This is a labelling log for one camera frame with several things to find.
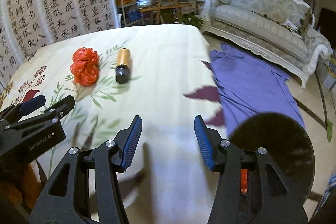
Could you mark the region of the blue white shoes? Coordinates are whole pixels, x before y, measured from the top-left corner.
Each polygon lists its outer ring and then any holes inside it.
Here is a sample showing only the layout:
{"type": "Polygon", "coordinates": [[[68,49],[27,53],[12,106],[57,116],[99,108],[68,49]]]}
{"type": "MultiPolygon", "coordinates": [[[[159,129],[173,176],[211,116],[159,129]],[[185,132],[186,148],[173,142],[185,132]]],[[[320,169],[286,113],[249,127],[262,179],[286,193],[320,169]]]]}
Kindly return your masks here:
{"type": "Polygon", "coordinates": [[[335,185],[336,185],[336,175],[333,175],[330,180],[329,180],[329,186],[326,189],[325,193],[322,196],[322,200],[319,203],[318,210],[321,209],[321,207],[325,204],[329,196],[331,195],[331,192],[335,190],[335,185]]]}

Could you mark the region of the floral cream tablecloth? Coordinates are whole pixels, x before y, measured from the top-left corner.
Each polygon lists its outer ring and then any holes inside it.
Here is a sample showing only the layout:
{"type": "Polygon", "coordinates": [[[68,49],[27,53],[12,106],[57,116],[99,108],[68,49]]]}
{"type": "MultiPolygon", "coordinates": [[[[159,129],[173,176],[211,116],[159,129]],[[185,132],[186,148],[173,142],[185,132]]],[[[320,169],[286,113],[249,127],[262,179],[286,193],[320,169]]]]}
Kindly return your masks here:
{"type": "Polygon", "coordinates": [[[9,83],[2,107],[25,96],[44,95],[46,106],[65,96],[74,109],[62,119],[66,139],[33,163],[50,175],[73,146],[93,149],[142,118],[142,134],[130,168],[118,175],[131,223],[206,223],[218,175],[204,165],[194,133],[201,115],[226,135],[223,108],[210,69],[219,45],[196,27],[157,25],[118,28],[46,46],[24,63],[9,83]],[[73,54],[92,48],[99,77],[84,87],[70,71],[73,54]],[[116,82],[120,49],[130,50],[130,79],[116,82]]]}

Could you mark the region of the gold tube black cap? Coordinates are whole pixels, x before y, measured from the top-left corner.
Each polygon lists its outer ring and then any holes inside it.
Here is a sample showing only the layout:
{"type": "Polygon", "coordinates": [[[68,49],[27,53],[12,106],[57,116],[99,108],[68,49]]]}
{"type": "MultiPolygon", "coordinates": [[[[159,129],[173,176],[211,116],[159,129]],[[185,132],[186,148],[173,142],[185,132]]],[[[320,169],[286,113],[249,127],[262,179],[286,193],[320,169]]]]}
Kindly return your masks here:
{"type": "Polygon", "coordinates": [[[117,54],[116,60],[116,82],[118,84],[125,84],[129,81],[130,71],[130,50],[122,48],[117,54]]]}

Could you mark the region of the wooden plant stand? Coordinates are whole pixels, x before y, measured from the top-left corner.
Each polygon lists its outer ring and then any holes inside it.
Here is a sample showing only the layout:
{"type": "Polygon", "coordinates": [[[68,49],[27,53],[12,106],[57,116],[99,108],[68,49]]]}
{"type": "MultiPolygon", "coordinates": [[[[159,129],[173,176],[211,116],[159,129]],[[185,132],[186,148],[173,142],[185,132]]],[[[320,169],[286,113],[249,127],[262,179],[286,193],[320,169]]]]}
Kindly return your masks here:
{"type": "Polygon", "coordinates": [[[182,23],[182,12],[184,8],[192,8],[193,2],[180,2],[179,0],[152,0],[149,7],[139,7],[139,12],[143,16],[144,13],[150,12],[151,24],[160,24],[161,15],[168,9],[174,10],[174,15],[177,17],[178,23],[182,23]]]}

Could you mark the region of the purple cloth on floor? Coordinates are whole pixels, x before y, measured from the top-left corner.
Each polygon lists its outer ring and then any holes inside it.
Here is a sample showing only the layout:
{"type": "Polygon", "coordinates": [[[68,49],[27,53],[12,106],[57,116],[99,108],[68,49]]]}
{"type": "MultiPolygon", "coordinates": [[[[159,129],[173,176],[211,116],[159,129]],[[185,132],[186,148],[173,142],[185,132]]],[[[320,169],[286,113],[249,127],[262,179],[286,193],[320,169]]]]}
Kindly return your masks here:
{"type": "Polygon", "coordinates": [[[228,136],[260,113],[281,113],[305,127],[287,73],[229,44],[210,51],[210,60],[228,136]]]}

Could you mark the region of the calligraphy folding screen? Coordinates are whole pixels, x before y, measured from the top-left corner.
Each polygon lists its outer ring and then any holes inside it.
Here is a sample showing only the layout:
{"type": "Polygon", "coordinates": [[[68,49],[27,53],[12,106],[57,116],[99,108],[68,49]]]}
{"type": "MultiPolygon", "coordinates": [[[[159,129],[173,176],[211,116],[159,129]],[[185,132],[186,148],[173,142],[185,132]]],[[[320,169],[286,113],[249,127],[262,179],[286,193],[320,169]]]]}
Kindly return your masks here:
{"type": "Polygon", "coordinates": [[[115,0],[1,0],[1,87],[38,49],[120,26],[115,0]]]}

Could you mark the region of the red tube black cap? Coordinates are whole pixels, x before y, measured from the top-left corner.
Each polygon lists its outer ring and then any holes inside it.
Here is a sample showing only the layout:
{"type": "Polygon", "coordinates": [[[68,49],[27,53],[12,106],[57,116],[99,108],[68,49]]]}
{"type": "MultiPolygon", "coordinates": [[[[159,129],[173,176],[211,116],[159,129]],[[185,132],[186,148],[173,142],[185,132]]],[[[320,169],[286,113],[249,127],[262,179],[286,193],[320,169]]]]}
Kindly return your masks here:
{"type": "Polygon", "coordinates": [[[248,193],[248,169],[241,169],[240,172],[240,194],[248,193]]]}

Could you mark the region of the red crumpled plastic bag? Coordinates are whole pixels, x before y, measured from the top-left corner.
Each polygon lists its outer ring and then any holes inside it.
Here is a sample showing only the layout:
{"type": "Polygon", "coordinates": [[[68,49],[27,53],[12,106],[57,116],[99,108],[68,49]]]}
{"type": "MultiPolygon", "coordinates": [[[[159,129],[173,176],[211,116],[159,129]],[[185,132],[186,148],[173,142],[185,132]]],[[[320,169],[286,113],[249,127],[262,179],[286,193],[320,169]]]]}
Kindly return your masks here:
{"type": "Polygon", "coordinates": [[[95,84],[99,77],[100,57],[92,48],[79,48],[72,56],[73,64],[70,71],[74,83],[84,87],[95,84]]]}

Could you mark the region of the grey storage box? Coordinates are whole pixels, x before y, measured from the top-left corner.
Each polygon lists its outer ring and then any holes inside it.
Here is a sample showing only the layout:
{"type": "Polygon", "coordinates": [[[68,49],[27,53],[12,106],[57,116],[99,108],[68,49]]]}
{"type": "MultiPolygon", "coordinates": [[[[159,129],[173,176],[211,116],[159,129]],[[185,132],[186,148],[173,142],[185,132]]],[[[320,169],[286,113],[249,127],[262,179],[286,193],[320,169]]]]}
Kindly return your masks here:
{"type": "Polygon", "coordinates": [[[319,61],[317,65],[317,75],[321,84],[329,90],[335,86],[335,57],[329,61],[319,61]]]}

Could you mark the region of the green cloth on floor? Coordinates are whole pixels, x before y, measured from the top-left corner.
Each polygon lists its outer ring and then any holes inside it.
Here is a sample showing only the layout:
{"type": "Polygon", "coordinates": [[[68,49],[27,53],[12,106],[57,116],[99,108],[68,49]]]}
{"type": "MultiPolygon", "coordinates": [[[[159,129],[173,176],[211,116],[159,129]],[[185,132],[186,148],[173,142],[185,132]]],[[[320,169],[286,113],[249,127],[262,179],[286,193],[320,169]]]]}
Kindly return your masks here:
{"type": "Polygon", "coordinates": [[[331,142],[333,136],[333,123],[326,118],[326,133],[327,133],[327,141],[331,142]]]}

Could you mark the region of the black trash bin with liner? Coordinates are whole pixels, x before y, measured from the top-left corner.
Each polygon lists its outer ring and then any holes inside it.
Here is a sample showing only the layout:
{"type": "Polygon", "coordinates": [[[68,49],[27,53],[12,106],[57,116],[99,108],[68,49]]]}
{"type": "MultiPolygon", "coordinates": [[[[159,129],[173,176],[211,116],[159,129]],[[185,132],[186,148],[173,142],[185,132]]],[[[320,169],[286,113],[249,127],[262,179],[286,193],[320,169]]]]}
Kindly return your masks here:
{"type": "Polygon", "coordinates": [[[229,140],[249,151],[265,148],[294,196],[305,203],[314,181],[315,157],[308,134],[296,120],[280,113],[261,113],[238,125],[229,140]]]}

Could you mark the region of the ornate white grey sofa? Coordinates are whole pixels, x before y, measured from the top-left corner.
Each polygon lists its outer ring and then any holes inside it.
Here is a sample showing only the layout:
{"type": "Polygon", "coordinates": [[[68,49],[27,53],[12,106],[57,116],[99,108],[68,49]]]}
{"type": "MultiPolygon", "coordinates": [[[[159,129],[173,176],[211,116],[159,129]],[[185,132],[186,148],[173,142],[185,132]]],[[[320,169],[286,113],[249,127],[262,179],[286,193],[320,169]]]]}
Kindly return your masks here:
{"type": "Polygon", "coordinates": [[[280,65],[304,89],[319,61],[330,59],[330,42],[313,28],[314,14],[303,0],[198,0],[201,32],[228,39],[280,65]]]}

